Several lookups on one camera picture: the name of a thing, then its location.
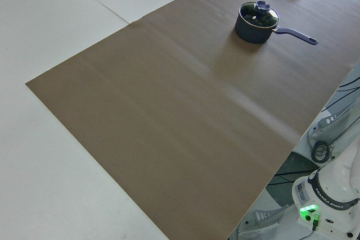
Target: green light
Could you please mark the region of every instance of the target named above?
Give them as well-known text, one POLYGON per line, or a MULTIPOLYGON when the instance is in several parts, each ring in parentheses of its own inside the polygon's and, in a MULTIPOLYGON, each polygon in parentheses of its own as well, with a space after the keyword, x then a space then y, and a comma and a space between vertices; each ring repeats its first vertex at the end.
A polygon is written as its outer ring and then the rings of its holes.
POLYGON ((309 205, 309 206, 300 208, 300 213, 306 212, 306 211, 309 211, 309 210, 317 209, 317 207, 318 207, 317 205, 309 205))

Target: brown mat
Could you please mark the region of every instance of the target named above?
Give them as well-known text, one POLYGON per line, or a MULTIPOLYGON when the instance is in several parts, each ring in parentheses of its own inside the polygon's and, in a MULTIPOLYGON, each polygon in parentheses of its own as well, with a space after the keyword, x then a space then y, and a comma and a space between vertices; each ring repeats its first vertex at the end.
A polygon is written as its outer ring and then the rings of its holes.
POLYGON ((226 239, 360 56, 359 0, 266 0, 319 40, 176 0, 28 82, 171 239, 226 239))

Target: black label band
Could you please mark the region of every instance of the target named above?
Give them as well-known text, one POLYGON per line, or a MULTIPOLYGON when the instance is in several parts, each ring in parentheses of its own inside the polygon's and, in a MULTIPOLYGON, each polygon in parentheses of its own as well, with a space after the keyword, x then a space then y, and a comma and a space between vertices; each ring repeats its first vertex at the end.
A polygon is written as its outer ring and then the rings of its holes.
POLYGON ((316 171, 315 176, 312 179, 310 179, 310 177, 308 178, 308 183, 312 186, 315 195, 323 203, 325 203, 327 206, 329 206, 333 209, 336 209, 336 210, 347 210, 358 203, 358 201, 359 201, 358 198, 356 198, 350 202, 338 202, 338 201, 335 201, 332 198, 330 198, 320 186, 319 171, 320 171, 320 169, 318 169, 316 171))

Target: white table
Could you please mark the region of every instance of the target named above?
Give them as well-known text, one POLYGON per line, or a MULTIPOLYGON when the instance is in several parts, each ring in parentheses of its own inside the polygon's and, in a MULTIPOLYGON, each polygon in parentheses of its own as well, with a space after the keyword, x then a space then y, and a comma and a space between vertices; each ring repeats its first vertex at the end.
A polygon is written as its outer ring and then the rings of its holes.
POLYGON ((0 0, 0 238, 167 239, 25 83, 173 0, 0 0))

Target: pot rim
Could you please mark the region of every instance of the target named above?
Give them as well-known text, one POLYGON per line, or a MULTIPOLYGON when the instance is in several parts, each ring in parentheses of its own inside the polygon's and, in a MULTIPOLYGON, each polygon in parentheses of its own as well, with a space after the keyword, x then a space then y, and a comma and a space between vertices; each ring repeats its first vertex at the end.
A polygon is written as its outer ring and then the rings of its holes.
POLYGON ((242 20, 243 20, 244 22, 246 22, 248 25, 250 25, 250 26, 252 26, 252 27, 254 27, 254 28, 260 28, 260 29, 274 29, 274 28, 277 26, 277 24, 279 23, 280 17, 279 17, 279 14, 277 13, 277 11, 274 10, 273 8, 271 8, 271 9, 276 13, 278 19, 277 19, 277 23, 274 24, 274 25, 272 25, 272 26, 257 26, 257 25, 253 25, 253 24, 249 23, 248 21, 246 21, 246 20, 244 19, 244 17, 241 15, 240 10, 241 10, 241 8, 242 8, 244 5, 249 4, 249 3, 256 3, 256 1, 248 1, 248 2, 246 2, 246 3, 244 3, 244 4, 242 4, 240 8, 238 8, 238 14, 239 14, 239 16, 242 18, 242 20))

